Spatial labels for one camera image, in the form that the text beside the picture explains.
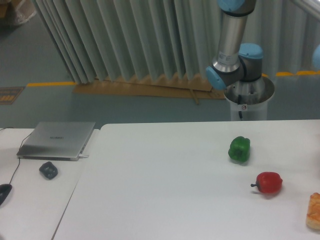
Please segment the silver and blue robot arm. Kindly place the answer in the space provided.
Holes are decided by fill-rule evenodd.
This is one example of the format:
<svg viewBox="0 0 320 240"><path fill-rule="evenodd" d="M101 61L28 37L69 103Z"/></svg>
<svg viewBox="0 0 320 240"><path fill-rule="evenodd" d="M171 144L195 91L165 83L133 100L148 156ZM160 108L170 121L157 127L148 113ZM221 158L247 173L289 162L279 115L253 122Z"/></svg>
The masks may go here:
<svg viewBox="0 0 320 240"><path fill-rule="evenodd" d="M256 82L263 71L275 74L320 67L320 48L308 37L307 16L320 19L318 0L219 0L221 30L216 54L206 78L216 90L236 82Z"/></svg>

